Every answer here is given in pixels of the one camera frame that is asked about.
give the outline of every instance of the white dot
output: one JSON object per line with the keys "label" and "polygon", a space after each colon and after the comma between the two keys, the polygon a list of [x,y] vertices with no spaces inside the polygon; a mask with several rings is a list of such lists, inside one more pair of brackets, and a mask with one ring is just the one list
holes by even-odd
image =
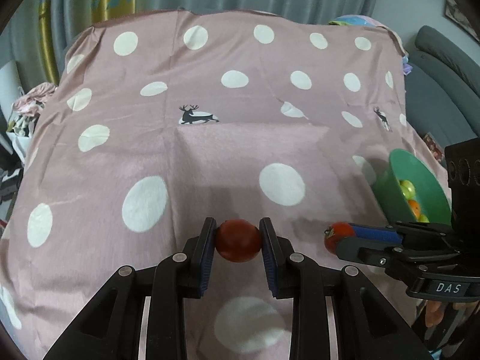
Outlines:
{"label": "white dot", "polygon": [[0,300],[7,309],[11,325],[15,329],[20,330],[22,328],[22,321],[18,319],[17,313],[15,312],[14,299],[11,297],[10,292],[3,286],[0,286]]}
{"label": "white dot", "polygon": [[289,117],[304,117],[305,115],[301,110],[295,107],[292,103],[285,101],[280,108],[280,112]]}
{"label": "white dot", "polygon": [[358,92],[361,88],[360,80],[354,73],[347,73],[343,77],[343,83],[352,92]]}
{"label": "white dot", "polygon": [[217,340],[237,354],[264,350],[287,332],[282,316],[267,302],[253,297],[234,298],[223,305],[214,323]]}
{"label": "white dot", "polygon": [[68,107],[74,111],[83,110],[90,100],[92,99],[92,90],[89,88],[83,88],[75,96],[72,96],[67,100]]}
{"label": "white dot", "polygon": [[277,204],[294,206],[305,197],[305,183],[291,166],[271,163],[262,169],[259,177],[263,193]]}
{"label": "white dot", "polygon": [[248,77],[238,70],[229,70],[222,76],[222,84],[227,88],[243,88],[248,84]]}
{"label": "white dot", "polygon": [[140,91],[140,94],[142,96],[147,96],[147,97],[155,96],[155,95],[159,95],[162,92],[165,92],[167,89],[168,89],[167,84],[165,84],[162,81],[156,81],[148,85],[145,85]]}
{"label": "white dot", "polygon": [[371,49],[371,42],[363,36],[355,38],[355,45],[359,50],[367,51]]}
{"label": "white dot", "polygon": [[128,56],[138,46],[138,36],[135,32],[124,32],[117,36],[113,44],[113,49],[120,56]]}
{"label": "white dot", "polygon": [[202,26],[189,28],[183,36],[183,42],[190,50],[198,50],[205,46],[208,40],[208,31]]}
{"label": "white dot", "polygon": [[47,240],[52,230],[53,215],[47,204],[40,203],[30,214],[27,224],[28,243],[37,248]]}
{"label": "white dot", "polygon": [[107,126],[95,124],[87,128],[78,138],[78,148],[81,152],[87,152],[94,147],[103,145],[110,136]]}
{"label": "white dot", "polygon": [[357,128],[363,127],[363,124],[360,121],[360,119],[358,119],[356,116],[352,115],[350,112],[343,111],[342,116],[352,126],[357,127]]}
{"label": "white dot", "polygon": [[67,64],[67,73],[70,73],[73,69],[75,69],[84,58],[85,56],[83,54],[77,54],[70,58],[70,61],[68,61]]}
{"label": "white dot", "polygon": [[33,161],[35,160],[35,157],[37,157],[37,154],[38,154],[38,148],[36,148],[34,150],[34,152],[32,153],[32,155],[30,156],[30,159],[28,161],[28,165],[25,168],[26,171],[32,166]]}
{"label": "white dot", "polygon": [[270,27],[259,24],[255,26],[255,29],[253,30],[253,36],[260,43],[269,44],[273,42],[273,39],[275,38],[275,33]]}
{"label": "white dot", "polygon": [[385,74],[385,82],[387,83],[387,85],[393,89],[393,76],[392,76],[392,72],[390,71],[387,71],[387,73]]}
{"label": "white dot", "polygon": [[361,169],[361,172],[367,179],[367,182],[370,185],[373,185],[375,181],[377,181],[377,174],[375,173],[375,170],[371,164],[365,158],[360,157],[359,155],[354,155],[352,158],[357,166]]}
{"label": "white dot", "polygon": [[298,89],[310,89],[311,88],[311,79],[306,74],[300,70],[294,71],[290,74],[290,81],[293,85],[295,85]]}
{"label": "white dot", "polygon": [[318,32],[313,32],[310,34],[310,42],[320,50],[326,49],[328,46],[327,39],[325,39],[325,37]]}
{"label": "white dot", "polygon": [[123,202],[123,222],[135,233],[150,230],[162,217],[168,198],[167,186],[160,176],[143,178]]}
{"label": "white dot", "polygon": [[404,114],[400,114],[398,117],[402,126],[407,126],[407,117]]}

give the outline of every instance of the framed picture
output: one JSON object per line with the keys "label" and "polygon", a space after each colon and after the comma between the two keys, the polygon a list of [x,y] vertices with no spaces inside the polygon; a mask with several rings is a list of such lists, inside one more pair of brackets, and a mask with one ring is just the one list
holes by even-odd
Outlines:
{"label": "framed picture", "polygon": [[452,20],[457,26],[459,26],[463,31],[471,35],[477,42],[480,43],[480,39],[473,30],[469,21],[463,13],[458,9],[458,5],[455,0],[445,0],[445,17]]}

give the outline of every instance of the green bowl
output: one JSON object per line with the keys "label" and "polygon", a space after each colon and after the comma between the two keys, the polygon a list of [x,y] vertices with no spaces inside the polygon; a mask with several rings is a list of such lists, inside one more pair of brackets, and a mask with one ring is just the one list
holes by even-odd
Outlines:
{"label": "green bowl", "polygon": [[416,191],[414,200],[420,204],[422,214],[430,222],[450,225],[450,207],[437,179],[422,161],[402,149],[390,153],[388,169],[372,185],[373,193],[389,223],[417,222],[400,189],[400,180],[413,183]]}

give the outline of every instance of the wall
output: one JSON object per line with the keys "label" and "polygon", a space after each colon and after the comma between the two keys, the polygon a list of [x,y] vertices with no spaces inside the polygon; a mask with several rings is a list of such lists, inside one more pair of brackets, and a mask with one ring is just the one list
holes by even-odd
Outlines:
{"label": "wall", "polygon": [[480,65],[480,43],[443,16],[445,0],[377,0],[373,14],[396,31],[407,50],[414,47],[413,41],[423,25],[429,25],[465,51]]}

